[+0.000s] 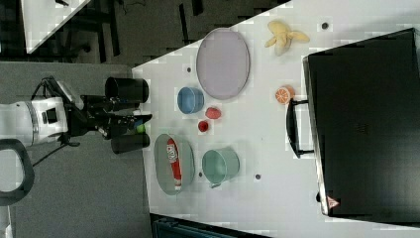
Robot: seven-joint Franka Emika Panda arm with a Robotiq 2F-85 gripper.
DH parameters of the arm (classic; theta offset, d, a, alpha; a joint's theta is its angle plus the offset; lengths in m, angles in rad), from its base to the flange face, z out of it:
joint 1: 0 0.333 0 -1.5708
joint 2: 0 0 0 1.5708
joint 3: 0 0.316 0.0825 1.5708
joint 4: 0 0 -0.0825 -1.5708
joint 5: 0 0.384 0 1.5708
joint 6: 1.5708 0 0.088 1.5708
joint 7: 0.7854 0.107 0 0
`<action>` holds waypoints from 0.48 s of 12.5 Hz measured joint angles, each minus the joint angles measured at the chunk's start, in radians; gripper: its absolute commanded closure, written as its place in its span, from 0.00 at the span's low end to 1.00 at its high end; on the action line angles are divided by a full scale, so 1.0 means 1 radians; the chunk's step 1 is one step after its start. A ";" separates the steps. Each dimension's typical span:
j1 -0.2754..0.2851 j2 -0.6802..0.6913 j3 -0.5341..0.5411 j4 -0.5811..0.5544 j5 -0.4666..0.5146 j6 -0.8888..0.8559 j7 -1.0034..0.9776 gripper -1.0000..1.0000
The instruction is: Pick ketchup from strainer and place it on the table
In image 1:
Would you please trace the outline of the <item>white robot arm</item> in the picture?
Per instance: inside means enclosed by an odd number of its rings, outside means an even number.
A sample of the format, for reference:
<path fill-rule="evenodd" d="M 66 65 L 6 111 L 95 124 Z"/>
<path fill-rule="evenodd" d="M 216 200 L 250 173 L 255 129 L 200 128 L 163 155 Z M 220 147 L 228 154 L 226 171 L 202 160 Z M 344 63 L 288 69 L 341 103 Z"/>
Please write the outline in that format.
<path fill-rule="evenodd" d="M 105 140 L 135 130 L 153 118 L 152 114 L 117 115 L 105 102 L 78 107 L 66 97 L 18 101 L 1 105 L 1 139 L 14 139 L 25 148 L 99 131 Z"/>

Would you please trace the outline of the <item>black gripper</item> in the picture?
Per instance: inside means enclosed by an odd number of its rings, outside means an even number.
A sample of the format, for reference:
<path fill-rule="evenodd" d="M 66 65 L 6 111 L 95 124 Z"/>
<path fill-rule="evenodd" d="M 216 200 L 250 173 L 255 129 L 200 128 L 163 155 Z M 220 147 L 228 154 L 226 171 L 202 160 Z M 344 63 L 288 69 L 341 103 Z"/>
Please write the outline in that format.
<path fill-rule="evenodd" d="M 131 129 L 136 129 L 153 118 L 146 115 L 117 115 L 120 110 L 137 110 L 139 102 L 127 102 L 105 96 L 82 95 L 83 106 L 74 102 L 67 105 L 67 134 L 70 137 L 83 136 L 90 131 L 99 131 L 105 140 L 117 138 Z"/>

